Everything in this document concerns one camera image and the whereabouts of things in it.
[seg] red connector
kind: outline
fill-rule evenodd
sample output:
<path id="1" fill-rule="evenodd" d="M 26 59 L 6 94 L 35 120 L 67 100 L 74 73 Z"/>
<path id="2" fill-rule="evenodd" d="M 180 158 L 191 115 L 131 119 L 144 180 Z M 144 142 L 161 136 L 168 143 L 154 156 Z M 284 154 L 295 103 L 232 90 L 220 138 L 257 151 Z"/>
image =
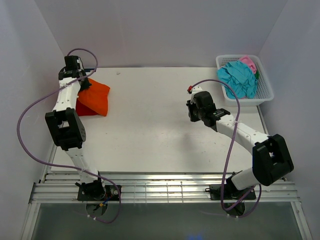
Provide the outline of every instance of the red connector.
<path id="1" fill-rule="evenodd" d="M 189 94 L 191 94 L 192 93 L 192 86 L 190 86 L 187 91 Z"/>

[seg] white table surface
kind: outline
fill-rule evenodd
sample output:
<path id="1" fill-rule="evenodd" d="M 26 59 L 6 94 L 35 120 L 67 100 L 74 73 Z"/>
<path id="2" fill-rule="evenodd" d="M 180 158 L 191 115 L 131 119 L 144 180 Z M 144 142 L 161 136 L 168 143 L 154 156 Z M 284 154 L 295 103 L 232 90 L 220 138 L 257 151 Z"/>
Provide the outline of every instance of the white table surface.
<path id="1" fill-rule="evenodd" d="M 187 89 L 194 83 L 217 78 L 212 67 L 99 68 L 92 79 L 110 87 L 108 115 L 84 116 L 84 156 L 100 172 L 221 173 L 230 138 L 190 122 Z M 217 108 L 236 115 L 224 105 L 218 83 L 200 85 L 211 93 Z M 263 125 L 256 106 L 241 108 L 240 121 L 257 131 Z M 73 165 L 59 147 L 53 163 Z M 228 172 L 252 166 L 252 156 L 239 144 L 233 146 Z M 70 169 L 52 167 L 52 172 Z"/>

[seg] pink cloth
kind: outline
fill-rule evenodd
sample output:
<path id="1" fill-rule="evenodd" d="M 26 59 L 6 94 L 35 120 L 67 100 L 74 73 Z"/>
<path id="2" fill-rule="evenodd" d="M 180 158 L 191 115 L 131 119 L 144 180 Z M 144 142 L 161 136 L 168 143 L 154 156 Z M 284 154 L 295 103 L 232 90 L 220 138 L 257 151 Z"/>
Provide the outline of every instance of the pink cloth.
<path id="1" fill-rule="evenodd" d="M 257 72 L 256 65 L 248 55 L 243 56 L 242 58 L 239 59 L 239 61 L 243 62 L 244 64 L 247 64 L 249 68 L 252 70 L 253 74 L 256 74 Z"/>

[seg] blue cloth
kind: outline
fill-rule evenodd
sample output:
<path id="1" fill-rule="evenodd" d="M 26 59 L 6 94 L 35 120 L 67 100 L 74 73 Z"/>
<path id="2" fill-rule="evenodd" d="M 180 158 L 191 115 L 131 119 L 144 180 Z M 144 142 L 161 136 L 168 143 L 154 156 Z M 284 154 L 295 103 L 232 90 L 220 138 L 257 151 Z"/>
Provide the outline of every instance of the blue cloth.
<path id="1" fill-rule="evenodd" d="M 230 61 L 217 71 L 220 81 L 228 84 L 239 99 L 253 99 L 257 92 L 258 80 L 249 66 L 241 61 Z M 235 99 L 229 88 L 225 87 L 228 98 Z"/>

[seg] metal frame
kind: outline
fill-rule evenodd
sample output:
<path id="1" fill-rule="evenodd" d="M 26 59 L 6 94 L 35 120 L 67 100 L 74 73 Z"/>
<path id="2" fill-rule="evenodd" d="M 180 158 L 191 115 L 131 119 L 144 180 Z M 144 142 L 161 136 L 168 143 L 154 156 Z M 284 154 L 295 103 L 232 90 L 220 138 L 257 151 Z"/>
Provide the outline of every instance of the metal frame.
<path id="1" fill-rule="evenodd" d="M 311 232 L 309 230 L 304 211 L 301 207 L 301 202 L 291 202 L 295 220 L 298 224 L 302 239 L 312 240 Z"/>
<path id="2" fill-rule="evenodd" d="M 205 192 L 221 184 L 222 174 L 101 174 L 122 186 L 123 203 L 212 203 Z M 77 201 L 77 173 L 48 174 L 45 183 L 34 185 L 31 203 L 82 203 Z M 298 202 L 295 184 L 279 180 L 262 187 L 261 202 Z"/>
<path id="3" fill-rule="evenodd" d="M 261 109 L 257 106 L 264 132 L 268 134 Z M 57 147 L 54 145 L 49 161 L 52 162 Z M 101 175 L 122 185 L 121 200 L 124 204 L 151 204 L 151 203 L 217 203 L 210 200 L 210 195 L 204 192 L 210 184 L 220 184 L 222 174 L 212 173 L 108 173 Z M 41 183 L 35 184 L 30 196 L 27 217 L 24 223 L 21 239 L 30 240 L 39 213 L 41 204 L 70 203 L 82 204 L 77 201 L 78 187 L 75 182 L 80 177 L 76 171 L 53 173 L 50 167 L 45 167 Z M 271 186 L 262 186 L 261 202 L 290 202 L 302 239 L 312 239 L 308 228 L 301 200 L 294 182 L 278 180 Z"/>
<path id="4" fill-rule="evenodd" d="M 40 203 L 29 203 L 26 219 L 22 228 L 20 238 L 21 240 L 30 240 L 32 238 L 38 218 L 40 205 Z"/>

